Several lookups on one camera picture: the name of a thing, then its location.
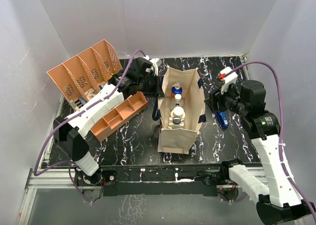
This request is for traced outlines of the orange bottle blue cap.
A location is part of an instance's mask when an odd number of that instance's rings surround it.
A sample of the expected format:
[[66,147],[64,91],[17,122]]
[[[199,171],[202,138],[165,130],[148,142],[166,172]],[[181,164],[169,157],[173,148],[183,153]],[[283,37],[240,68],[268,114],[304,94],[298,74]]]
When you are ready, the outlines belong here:
[[176,82],[176,83],[174,83],[172,85],[170,97],[174,98],[176,94],[180,94],[181,95],[182,92],[183,92],[183,88],[181,87],[180,82]]

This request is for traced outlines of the cream cylindrical bottle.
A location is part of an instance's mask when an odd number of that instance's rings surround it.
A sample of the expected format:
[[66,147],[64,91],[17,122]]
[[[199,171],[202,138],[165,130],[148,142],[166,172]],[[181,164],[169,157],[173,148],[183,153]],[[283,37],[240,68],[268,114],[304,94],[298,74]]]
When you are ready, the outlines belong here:
[[184,109],[180,106],[176,106],[172,111],[171,111],[171,116],[175,117],[185,117],[185,112]]

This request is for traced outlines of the clear square bottle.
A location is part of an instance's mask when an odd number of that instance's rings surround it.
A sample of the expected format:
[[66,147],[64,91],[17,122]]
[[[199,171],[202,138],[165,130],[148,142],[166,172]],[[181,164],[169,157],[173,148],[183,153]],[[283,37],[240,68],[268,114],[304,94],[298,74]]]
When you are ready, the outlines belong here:
[[185,119],[181,118],[179,116],[169,117],[168,125],[178,125],[178,126],[184,126]]
[[171,125],[167,127],[168,129],[184,129],[184,125]]

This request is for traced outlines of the beige canvas tote bag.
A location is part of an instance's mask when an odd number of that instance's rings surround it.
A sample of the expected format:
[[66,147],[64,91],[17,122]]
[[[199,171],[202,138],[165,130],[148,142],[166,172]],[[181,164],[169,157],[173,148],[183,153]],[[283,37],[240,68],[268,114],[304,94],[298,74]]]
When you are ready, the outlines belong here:
[[188,154],[206,122],[203,80],[197,69],[168,67],[162,90],[165,97],[156,100],[153,111],[160,121],[158,152]]

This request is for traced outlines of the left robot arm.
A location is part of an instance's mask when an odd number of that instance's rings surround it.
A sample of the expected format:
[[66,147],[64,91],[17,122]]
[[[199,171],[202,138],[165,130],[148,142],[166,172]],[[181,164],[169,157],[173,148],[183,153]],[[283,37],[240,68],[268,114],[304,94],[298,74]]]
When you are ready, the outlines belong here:
[[128,65],[113,74],[101,91],[83,107],[65,119],[58,117],[54,120],[55,144],[83,171],[84,178],[91,185],[101,182],[102,173],[85,141],[88,132],[106,113],[137,92],[149,98],[163,98],[158,74],[160,65],[159,58],[129,60]]

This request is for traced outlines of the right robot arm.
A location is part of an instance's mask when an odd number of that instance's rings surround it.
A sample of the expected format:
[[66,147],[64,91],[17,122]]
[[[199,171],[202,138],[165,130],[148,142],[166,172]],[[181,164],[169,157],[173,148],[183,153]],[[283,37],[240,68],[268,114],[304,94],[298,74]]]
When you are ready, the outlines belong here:
[[256,80],[246,80],[237,89],[230,84],[226,91],[215,89],[205,100],[213,113],[230,110],[239,115],[242,127],[257,150],[267,178],[267,184],[253,176],[239,160],[222,163],[220,178],[226,184],[237,183],[255,203],[261,221],[266,225],[315,215],[315,205],[304,198],[294,186],[287,163],[280,150],[280,124],[277,117],[265,109],[266,90]]

